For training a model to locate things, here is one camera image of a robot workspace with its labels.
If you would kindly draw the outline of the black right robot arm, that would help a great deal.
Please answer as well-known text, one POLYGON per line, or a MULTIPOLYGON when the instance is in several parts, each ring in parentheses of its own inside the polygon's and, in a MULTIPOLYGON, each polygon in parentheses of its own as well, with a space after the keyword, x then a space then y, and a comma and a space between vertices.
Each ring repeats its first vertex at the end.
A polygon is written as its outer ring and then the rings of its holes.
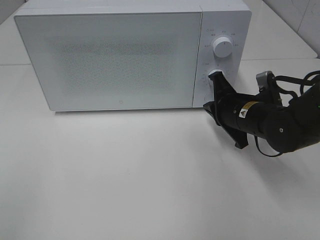
POLYGON ((262 101, 256 95, 232 92, 204 104, 203 108, 239 149, 248 145, 248 134, 265 139, 280 154, 320 142, 318 83, 292 99, 288 106, 262 101))

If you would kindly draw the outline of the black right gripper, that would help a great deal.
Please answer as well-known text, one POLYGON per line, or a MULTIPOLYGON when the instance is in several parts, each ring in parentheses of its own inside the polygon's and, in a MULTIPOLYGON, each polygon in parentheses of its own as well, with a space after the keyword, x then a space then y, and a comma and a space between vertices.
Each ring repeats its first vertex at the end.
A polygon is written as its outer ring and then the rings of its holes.
POLYGON ((249 143, 247 133, 242 130, 250 130, 250 122, 239 115, 243 106, 250 101, 250 96, 237 93, 223 72, 215 73, 210 80, 213 83, 213 97, 216 101, 205 103, 203 108, 233 139, 235 147, 243 149, 249 143))

